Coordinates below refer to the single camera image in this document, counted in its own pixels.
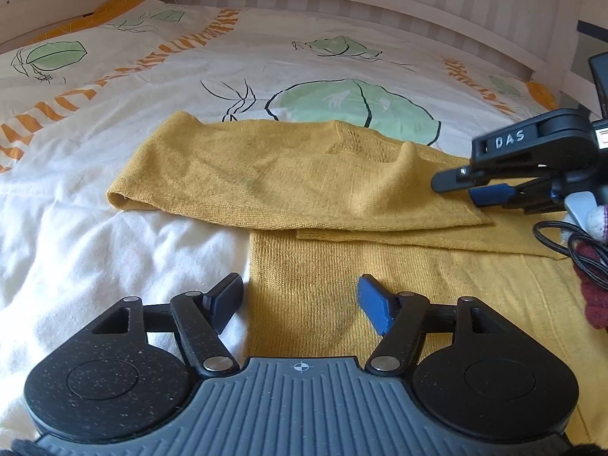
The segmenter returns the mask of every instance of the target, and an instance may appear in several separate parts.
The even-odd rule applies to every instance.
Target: white fabric
[[[600,205],[594,208],[587,215],[587,232],[592,238],[599,242],[606,243],[606,216],[608,206]]]
[[[183,18],[150,24],[151,16],[167,9],[183,11]],[[131,23],[141,20],[139,28],[150,25],[156,30],[120,30],[116,27],[121,20],[116,19],[115,28],[52,39],[81,42],[87,53],[78,62],[44,74],[17,70],[15,52],[0,56],[0,124],[20,135],[28,132],[14,115],[34,103],[51,101],[76,87],[97,92],[90,100],[69,96],[80,107],[77,112],[55,105],[65,116],[60,121],[49,122],[40,111],[30,111],[44,128],[34,133],[28,146],[19,141],[7,144],[0,132],[0,147],[17,146],[24,152],[19,161],[0,152],[0,165],[11,168],[0,174],[0,448],[14,438],[35,437],[21,399],[31,368],[120,298],[139,295],[145,304],[165,303],[184,291],[206,291],[229,272],[239,272],[247,280],[247,231],[158,211],[121,213],[106,201],[111,181],[172,112],[185,110],[204,121],[220,121],[238,103],[238,94],[245,96],[250,90],[259,100],[247,96],[234,117],[269,118],[266,103],[277,92],[308,81],[349,78],[354,80],[349,87],[367,83],[390,91],[386,111],[391,111],[396,95],[425,108],[442,122],[436,146],[467,156],[473,136],[545,111],[527,95],[524,84],[503,78],[519,91],[499,94],[513,109],[520,108],[516,117],[507,117],[473,87],[450,77],[439,57],[391,34],[263,10],[241,11],[234,30],[205,47],[171,54],[164,63],[110,80],[104,87],[92,85],[114,68],[144,58],[159,44],[203,29],[217,12],[147,0],[126,16]],[[318,47],[306,45],[336,36],[381,50],[381,59],[374,60],[373,51],[319,56]],[[22,61],[32,49],[22,52]],[[487,74],[467,72],[476,74],[476,82],[492,86]],[[321,98],[326,101],[323,107],[342,111],[349,100],[345,94],[330,88],[328,97]],[[375,114],[387,105],[385,97],[377,100],[372,105]],[[297,111],[277,104],[271,111],[281,120],[309,114],[302,113],[302,104],[310,103],[299,103]],[[222,336],[238,358],[246,332],[243,314]],[[154,342],[174,350],[166,336],[155,337]]]

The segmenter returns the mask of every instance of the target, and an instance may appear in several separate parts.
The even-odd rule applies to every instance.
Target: red knit fabric
[[[593,260],[599,261],[599,257],[594,249],[586,243],[580,243],[576,247],[577,251]],[[574,266],[576,275],[581,280],[581,293],[585,299],[585,318],[594,328],[608,328],[608,291],[591,282],[577,266]]]

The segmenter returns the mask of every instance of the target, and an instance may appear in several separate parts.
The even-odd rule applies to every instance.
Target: bed
[[[467,157],[472,138],[562,93],[601,114],[570,70],[589,5],[0,0],[0,448],[35,436],[29,370],[111,304],[164,303],[229,272],[247,281],[246,230],[108,205],[112,180],[174,111],[339,119]],[[240,359],[246,315],[222,335]]]

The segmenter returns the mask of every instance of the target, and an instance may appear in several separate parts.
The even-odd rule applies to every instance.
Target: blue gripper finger
[[[506,204],[516,193],[517,190],[508,184],[469,189],[469,197],[477,207],[491,207],[493,205]]]
[[[384,336],[401,310],[399,299],[376,281],[371,274],[363,274],[357,283],[357,301],[373,328]]]

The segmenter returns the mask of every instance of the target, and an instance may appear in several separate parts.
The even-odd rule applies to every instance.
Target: white bedsheet
[[[434,145],[467,156],[473,136],[545,111],[522,82],[470,68],[470,80],[458,81],[445,61],[390,33],[264,10],[215,25],[217,14],[147,0],[101,28],[51,39],[68,43],[67,53],[57,48],[60,68],[45,55],[55,48],[42,44],[0,56],[0,166],[9,169],[0,174],[0,448],[35,437],[21,399],[30,369],[120,298],[164,303],[206,291],[229,272],[247,280],[246,230],[157,211],[121,213],[105,198],[172,112],[210,122],[334,115],[357,123],[367,109],[369,126],[385,135],[434,140],[441,122]],[[209,24],[215,31],[205,46],[187,38]],[[171,52],[154,62],[150,53],[162,54],[163,43]],[[113,71],[119,67],[145,69]],[[75,89],[95,94],[54,99]],[[244,315],[222,335],[240,359]],[[166,335],[152,342],[174,351]]]

